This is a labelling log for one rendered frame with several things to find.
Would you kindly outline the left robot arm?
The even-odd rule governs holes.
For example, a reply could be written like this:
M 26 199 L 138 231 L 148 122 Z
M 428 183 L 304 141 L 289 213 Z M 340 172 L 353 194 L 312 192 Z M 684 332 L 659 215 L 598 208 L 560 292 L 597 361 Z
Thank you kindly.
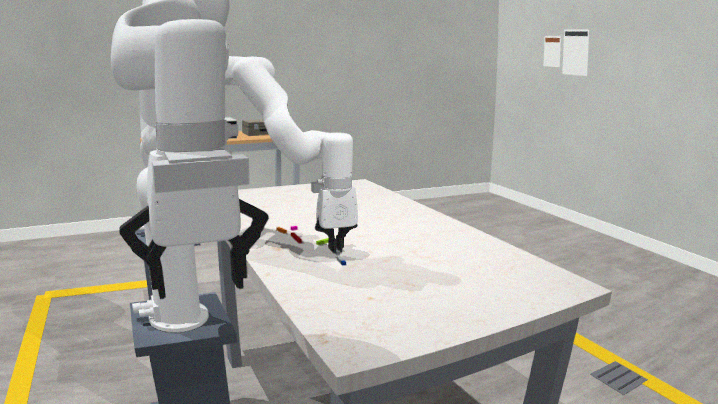
M 323 156 L 322 177 L 311 182 L 311 192 L 319 193 L 322 186 L 328 189 L 352 187 L 351 135 L 302 132 L 288 113 L 287 93 L 274 76 L 274 66 L 266 58 L 229 56 L 225 85 L 238 85 L 262 115 L 272 141 L 291 162 L 302 165 Z

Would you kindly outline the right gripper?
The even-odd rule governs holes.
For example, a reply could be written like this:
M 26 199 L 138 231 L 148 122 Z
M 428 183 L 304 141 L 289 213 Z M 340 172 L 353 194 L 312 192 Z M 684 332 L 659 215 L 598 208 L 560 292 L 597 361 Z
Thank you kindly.
M 152 290 L 159 290 L 160 299 L 164 299 L 166 294 L 159 259 L 170 246 L 228 240 L 234 246 L 230 250 L 232 280 L 237 288 L 243 289 L 243 279 L 247 278 L 246 255 L 260 238 L 269 215 L 239 199 L 238 186 L 155 193 L 152 161 L 167 160 L 164 152 L 167 151 L 157 148 L 150 152 L 148 206 L 120 226 L 120 235 L 149 266 Z M 240 213 L 252 218 L 250 227 L 241 237 Z M 149 246 L 135 234 L 148 222 L 153 238 Z

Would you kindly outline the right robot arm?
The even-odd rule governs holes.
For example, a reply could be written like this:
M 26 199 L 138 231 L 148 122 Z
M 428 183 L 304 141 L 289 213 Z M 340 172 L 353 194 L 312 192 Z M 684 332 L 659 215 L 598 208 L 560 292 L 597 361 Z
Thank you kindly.
M 225 120 L 228 14 L 229 0 L 143 0 L 115 25 L 114 79 L 139 90 L 144 151 L 167 151 L 152 161 L 155 193 L 249 185 L 249 158 L 221 148 L 239 132 Z M 152 290 L 133 312 L 165 332 L 202 326 L 194 244 L 167 247 L 160 260 L 165 299 Z

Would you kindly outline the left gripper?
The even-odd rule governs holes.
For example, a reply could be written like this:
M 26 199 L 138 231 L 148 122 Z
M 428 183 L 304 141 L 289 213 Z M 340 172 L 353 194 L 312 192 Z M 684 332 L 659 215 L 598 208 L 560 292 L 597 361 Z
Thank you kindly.
M 358 227 L 358 206 L 355 187 L 348 189 L 328 189 L 323 186 L 320 187 L 317 200 L 316 221 L 315 230 L 324 232 L 329 236 L 328 248 L 331 249 L 333 253 L 336 253 L 336 248 L 342 252 L 346 234 L 350 230 Z M 334 236 L 334 228 L 338 228 L 336 238 Z

